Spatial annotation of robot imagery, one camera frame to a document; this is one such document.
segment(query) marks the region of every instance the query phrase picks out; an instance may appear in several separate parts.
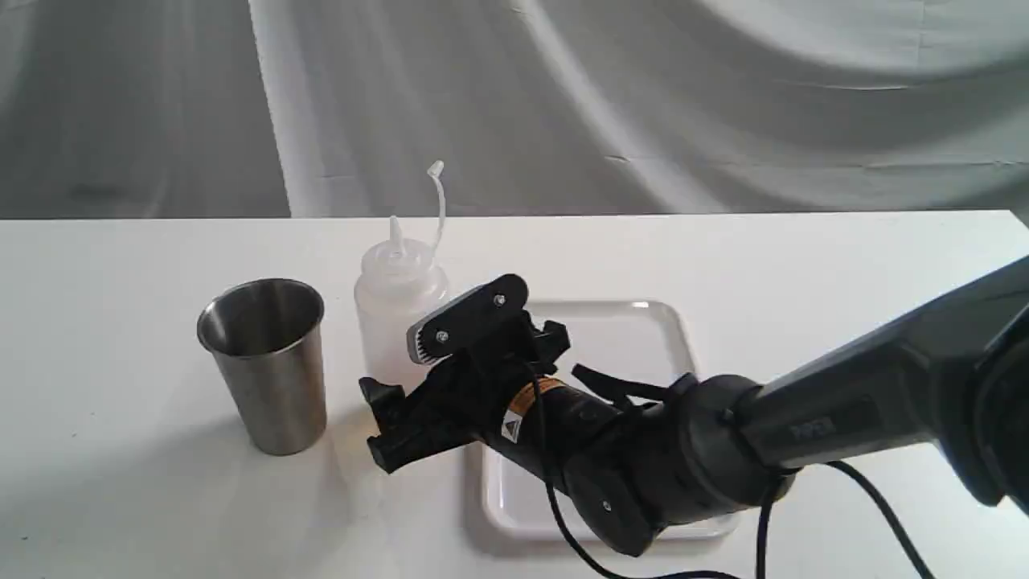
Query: plastic tray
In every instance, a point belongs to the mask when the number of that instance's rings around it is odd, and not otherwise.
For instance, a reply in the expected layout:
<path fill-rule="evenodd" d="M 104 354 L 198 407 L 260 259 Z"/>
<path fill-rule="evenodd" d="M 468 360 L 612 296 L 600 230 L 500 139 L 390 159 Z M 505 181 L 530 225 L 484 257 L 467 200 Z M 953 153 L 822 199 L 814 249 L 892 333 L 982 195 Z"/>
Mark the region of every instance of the plastic tray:
<path fill-rule="evenodd" d="M 527 309 L 536 326 L 553 320 L 568 327 L 572 348 L 558 361 L 557 377 L 581 388 L 569 374 L 575 363 L 619 378 L 668 386 L 693 370 L 682 324 L 670 306 L 654 301 L 532 302 Z M 505 535 L 525 540 L 560 540 L 543 483 L 483 446 L 483 508 Z M 572 506 L 558 496 L 561 512 L 576 539 L 597 541 Z M 736 528 L 735 515 L 672 527 L 658 540 L 708 539 Z"/>

